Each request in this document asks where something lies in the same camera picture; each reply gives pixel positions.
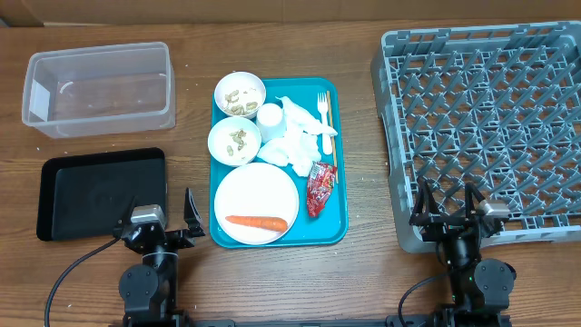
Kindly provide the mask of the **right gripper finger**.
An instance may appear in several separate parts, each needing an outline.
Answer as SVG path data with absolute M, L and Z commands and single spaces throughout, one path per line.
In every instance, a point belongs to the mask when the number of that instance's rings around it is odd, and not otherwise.
M 411 212 L 410 221 L 412 223 L 434 223 L 441 217 L 438 203 L 424 178 L 418 178 L 418 187 L 419 192 Z
M 478 209 L 479 204 L 485 200 L 485 196 L 473 183 L 465 184 L 465 211 L 467 218 L 482 217 L 484 214 Z

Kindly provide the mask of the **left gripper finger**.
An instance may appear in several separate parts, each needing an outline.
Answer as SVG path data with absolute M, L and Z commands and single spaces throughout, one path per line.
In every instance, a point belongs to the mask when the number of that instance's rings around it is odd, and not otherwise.
M 117 227 L 124 227 L 131 223 L 131 217 L 133 214 L 133 210 L 136 205 L 136 197 L 134 196 L 131 201 L 129 202 L 127 208 L 124 210 L 122 217 L 118 220 L 116 226 Z
M 202 231 L 202 218 L 199 215 L 193 200 L 192 190 L 187 188 L 184 195 L 183 220 L 187 223 L 191 231 Z

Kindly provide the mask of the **orange carrot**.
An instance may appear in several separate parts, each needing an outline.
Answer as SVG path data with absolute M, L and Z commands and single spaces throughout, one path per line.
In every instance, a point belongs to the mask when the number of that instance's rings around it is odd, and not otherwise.
M 226 220 L 230 223 L 242 226 L 260 228 L 279 233 L 286 232 L 289 228 L 288 223 L 279 217 L 229 215 L 226 217 Z

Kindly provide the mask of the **white round plate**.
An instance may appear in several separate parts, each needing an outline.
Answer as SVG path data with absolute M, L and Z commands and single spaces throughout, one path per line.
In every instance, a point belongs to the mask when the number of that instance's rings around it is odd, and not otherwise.
M 281 168 L 268 163 L 248 163 L 229 172 L 213 200 L 214 215 L 221 229 L 238 243 L 264 245 L 285 235 L 300 209 L 295 183 Z M 229 215 L 270 216 L 284 219 L 286 232 L 274 232 L 230 223 Z

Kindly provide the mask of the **white bowl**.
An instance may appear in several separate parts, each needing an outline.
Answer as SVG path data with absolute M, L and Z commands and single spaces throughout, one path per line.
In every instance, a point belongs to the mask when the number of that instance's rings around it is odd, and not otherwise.
M 247 149 L 245 158 L 230 157 L 226 151 L 229 133 L 244 129 L 247 133 L 245 141 Z M 227 117 L 220 120 L 210 131 L 208 136 L 208 149 L 211 156 L 218 162 L 237 167 L 254 160 L 261 148 L 261 133 L 251 120 L 238 116 Z

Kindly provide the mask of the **red snack wrapper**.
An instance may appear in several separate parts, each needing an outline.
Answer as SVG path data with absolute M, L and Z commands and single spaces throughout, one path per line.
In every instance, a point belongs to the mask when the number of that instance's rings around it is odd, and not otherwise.
M 316 218 L 324 209 L 334 189 L 337 167 L 330 163 L 312 165 L 307 181 L 307 209 L 309 217 Z

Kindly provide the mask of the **pink bowl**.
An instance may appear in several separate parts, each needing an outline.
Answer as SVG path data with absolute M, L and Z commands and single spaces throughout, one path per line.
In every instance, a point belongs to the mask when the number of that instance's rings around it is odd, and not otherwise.
M 247 115 L 231 115 L 227 114 L 224 110 L 223 105 L 223 97 L 226 94 L 231 93 L 234 90 L 247 90 L 249 88 L 253 88 L 258 90 L 261 93 L 261 100 L 259 101 L 258 108 L 252 112 L 251 114 Z M 214 89 L 214 102 L 217 104 L 218 108 L 224 112 L 227 116 L 239 116 L 248 119 L 253 119 L 258 109 L 265 104 L 266 101 L 266 87 L 263 81 L 256 76 L 255 74 L 247 73 L 247 72 L 233 72 L 230 74 L 225 75 L 219 83 L 217 83 Z

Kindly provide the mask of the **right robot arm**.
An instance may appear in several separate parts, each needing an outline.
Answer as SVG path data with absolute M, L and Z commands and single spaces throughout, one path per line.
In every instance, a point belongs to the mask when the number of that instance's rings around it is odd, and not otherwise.
M 440 304 L 423 324 L 432 327 L 509 326 L 510 318 L 502 312 L 509 307 L 509 295 L 517 278 L 516 270 L 497 259 L 483 259 L 483 239 L 498 233 L 509 220 L 510 211 L 500 200 L 486 198 L 477 187 L 465 185 L 465 206 L 453 214 L 439 210 L 428 182 L 418 179 L 419 194 L 409 223 L 420 228 L 422 240 L 436 245 L 435 253 L 446 271 L 410 287 L 399 301 L 398 317 L 402 325 L 403 304 L 418 288 L 448 278 L 451 304 Z

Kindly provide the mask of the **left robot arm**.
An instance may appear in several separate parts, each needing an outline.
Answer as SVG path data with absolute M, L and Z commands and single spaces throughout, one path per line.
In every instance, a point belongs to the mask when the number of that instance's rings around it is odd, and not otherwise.
M 142 256 L 119 281 L 124 326 L 192 326 L 190 315 L 177 308 L 178 252 L 192 248 L 205 235 L 191 189 L 185 190 L 185 229 L 168 231 L 160 205 L 138 206 L 133 198 L 113 228 L 113 236 Z

